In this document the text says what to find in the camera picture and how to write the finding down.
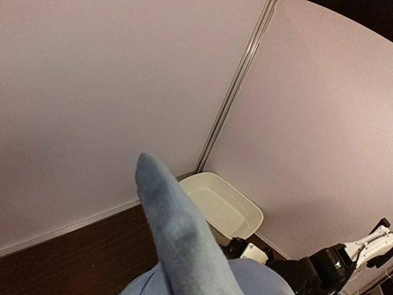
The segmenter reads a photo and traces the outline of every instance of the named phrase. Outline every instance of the black machine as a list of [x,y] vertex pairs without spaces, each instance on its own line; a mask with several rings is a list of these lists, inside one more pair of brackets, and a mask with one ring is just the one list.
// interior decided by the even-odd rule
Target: black machine
[[265,259],[260,259],[256,246],[234,238],[228,244],[233,258],[251,258],[277,272],[298,295],[337,295],[362,264],[380,268],[393,257],[393,233],[390,223],[383,218],[370,235],[352,243],[340,243],[324,248],[301,260],[277,261],[266,248]]

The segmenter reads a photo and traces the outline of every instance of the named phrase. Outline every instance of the floor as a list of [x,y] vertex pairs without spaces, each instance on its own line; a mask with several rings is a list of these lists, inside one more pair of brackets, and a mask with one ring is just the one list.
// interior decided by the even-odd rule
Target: floor
[[[266,247],[256,236],[250,242]],[[156,263],[153,238],[137,206],[1,258],[0,294],[115,295]]]

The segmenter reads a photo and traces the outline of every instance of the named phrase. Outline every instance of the white litter box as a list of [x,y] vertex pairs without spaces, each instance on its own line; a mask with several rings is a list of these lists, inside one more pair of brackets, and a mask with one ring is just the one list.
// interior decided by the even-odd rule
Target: white litter box
[[257,205],[214,173],[190,176],[180,185],[202,211],[220,245],[233,237],[249,238],[263,221]]

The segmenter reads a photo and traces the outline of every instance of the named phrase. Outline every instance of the pink wall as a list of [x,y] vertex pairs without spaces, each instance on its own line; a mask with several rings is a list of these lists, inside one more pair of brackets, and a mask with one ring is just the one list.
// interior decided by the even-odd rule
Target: pink wall
[[290,257],[393,221],[393,43],[282,0],[206,170],[265,214]]
[[192,171],[263,1],[0,4],[0,250]]

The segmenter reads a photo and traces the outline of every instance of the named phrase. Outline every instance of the baseboard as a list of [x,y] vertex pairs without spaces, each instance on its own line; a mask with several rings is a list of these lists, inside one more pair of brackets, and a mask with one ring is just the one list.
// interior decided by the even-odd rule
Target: baseboard
[[350,293],[348,293],[345,288],[341,290],[340,294],[344,294],[344,295],[351,295]]
[[284,257],[287,260],[291,260],[291,258],[283,252],[277,245],[275,245],[273,242],[271,242],[268,238],[266,238],[264,235],[262,235],[260,232],[256,232],[255,235],[260,238],[262,241],[264,241],[266,244],[269,245],[272,249],[276,250],[278,254],[280,254],[282,257]]
[[53,238],[57,238],[60,235],[68,234],[69,232],[73,232],[74,230],[77,230],[77,229],[80,229],[82,227],[88,226],[90,224],[96,223],[96,222],[98,222],[100,220],[106,219],[106,218],[108,218],[108,217],[110,217],[112,215],[115,215],[117,213],[123,212],[123,211],[125,211],[127,209],[130,209],[132,207],[135,207],[135,206],[137,206],[139,204],[140,204],[140,201],[139,200],[135,200],[135,201],[132,201],[130,203],[126,203],[126,204],[124,204],[122,206],[119,206],[117,208],[114,208],[114,209],[111,209],[109,211],[106,211],[104,213],[101,213],[99,215],[96,215],[94,217],[91,217],[89,219],[86,219],[86,220],[83,220],[81,222],[75,223],[75,224],[73,224],[71,226],[64,227],[64,228],[56,230],[54,232],[50,232],[49,234],[41,235],[40,237],[34,238],[34,239],[30,240],[30,241],[26,241],[26,242],[17,244],[15,246],[11,246],[9,248],[0,250],[0,257],[9,255],[9,254],[12,254],[12,253],[15,253],[15,252],[19,252],[19,251],[21,251],[23,249],[26,249],[26,248],[29,248],[29,247],[32,247],[32,246],[36,246],[38,244],[44,243],[44,242],[46,242],[48,240],[51,240]]

